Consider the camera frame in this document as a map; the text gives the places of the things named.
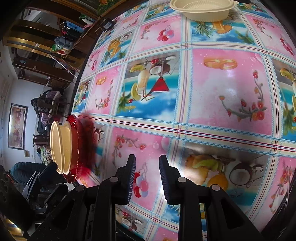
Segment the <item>red plate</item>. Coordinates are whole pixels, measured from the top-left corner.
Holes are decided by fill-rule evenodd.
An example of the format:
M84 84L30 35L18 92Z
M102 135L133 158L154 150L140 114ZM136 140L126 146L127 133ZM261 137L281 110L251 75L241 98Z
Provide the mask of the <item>red plate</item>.
M69 174L63 175L69 183L72 183L81 174L86 163L85 133L80 120L75 115L68 115L67 121L72 131L72 157Z

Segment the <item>table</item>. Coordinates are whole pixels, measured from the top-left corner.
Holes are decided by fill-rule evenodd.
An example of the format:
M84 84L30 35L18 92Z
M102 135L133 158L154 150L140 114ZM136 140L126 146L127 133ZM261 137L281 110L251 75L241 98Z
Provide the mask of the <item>table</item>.
M196 184L219 184L262 231L296 167L295 54L256 0L213 23L165 0L128 10L99 38L74 99L93 144L79 182L99 184L135 154L133 195L116 219L144 240L175 241L179 206L167 205L158 167L166 154Z

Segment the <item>wooden chair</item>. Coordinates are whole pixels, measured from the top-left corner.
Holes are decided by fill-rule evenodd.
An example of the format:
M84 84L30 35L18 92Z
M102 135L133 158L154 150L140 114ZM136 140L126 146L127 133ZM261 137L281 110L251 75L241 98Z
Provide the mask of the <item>wooden chair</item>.
M65 116L65 107L70 104L67 103L63 100L59 100L59 99L51 99L51 98L41 98L39 97L38 101L37 101L37 106L38 107L43 107L48 109L47 112L42 111L45 114L51 114L51 115L61 115L62 117L67 117Z
M49 136L33 135L33 146L49 146Z

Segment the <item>white plastic bowl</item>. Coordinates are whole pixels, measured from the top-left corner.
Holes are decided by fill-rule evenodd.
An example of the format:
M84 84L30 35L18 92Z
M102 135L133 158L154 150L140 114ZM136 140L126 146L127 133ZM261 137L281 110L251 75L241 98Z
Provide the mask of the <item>white plastic bowl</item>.
M226 19L237 4L233 0L171 0L170 7L194 21L217 22Z
M59 174L68 174L71 164L72 139L71 126L68 121L60 126L57 121L52 123L50 130L50 149L52 160L57 164Z

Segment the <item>framed picture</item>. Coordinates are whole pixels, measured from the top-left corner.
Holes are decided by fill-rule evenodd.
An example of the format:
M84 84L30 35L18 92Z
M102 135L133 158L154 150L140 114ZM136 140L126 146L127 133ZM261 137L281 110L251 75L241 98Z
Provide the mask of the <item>framed picture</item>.
M28 106L11 104L8 123L8 148L25 150L25 127Z
M25 151L25 157L30 157L30 151Z

